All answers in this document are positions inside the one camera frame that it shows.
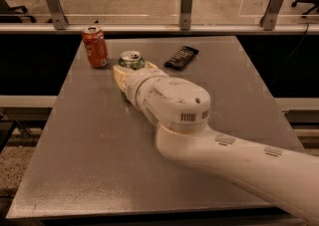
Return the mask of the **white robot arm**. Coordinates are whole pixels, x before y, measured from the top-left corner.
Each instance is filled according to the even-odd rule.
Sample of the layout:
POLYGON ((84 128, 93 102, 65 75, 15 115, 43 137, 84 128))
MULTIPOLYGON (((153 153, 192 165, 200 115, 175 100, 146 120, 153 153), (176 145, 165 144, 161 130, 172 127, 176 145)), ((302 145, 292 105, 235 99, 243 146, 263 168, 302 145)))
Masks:
POLYGON ((208 125, 210 95, 153 64, 114 66, 127 100, 157 127, 165 158, 221 177, 289 214, 319 226, 319 157, 241 139, 208 125))

